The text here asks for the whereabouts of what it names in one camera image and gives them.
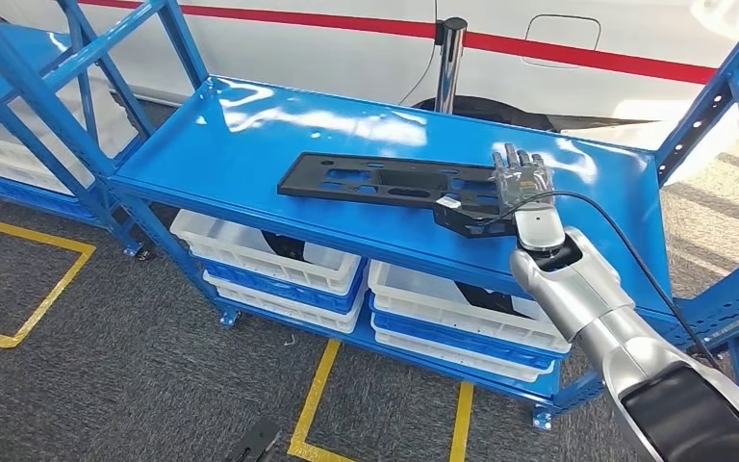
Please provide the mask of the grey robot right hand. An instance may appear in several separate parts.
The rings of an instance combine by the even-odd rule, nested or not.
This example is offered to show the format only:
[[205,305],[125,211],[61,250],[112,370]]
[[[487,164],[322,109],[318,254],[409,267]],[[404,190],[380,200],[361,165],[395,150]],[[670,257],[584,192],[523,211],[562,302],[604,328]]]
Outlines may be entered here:
[[538,194],[553,190],[550,172],[541,155],[529,155],[511,142],[506,142],[501,150],[492,154],[495,165],[491,180],[497,187],[500,201],[498,206],[506,214],[520,203],[520,210],[537,210],[553,207],[551,195],[538,197]]

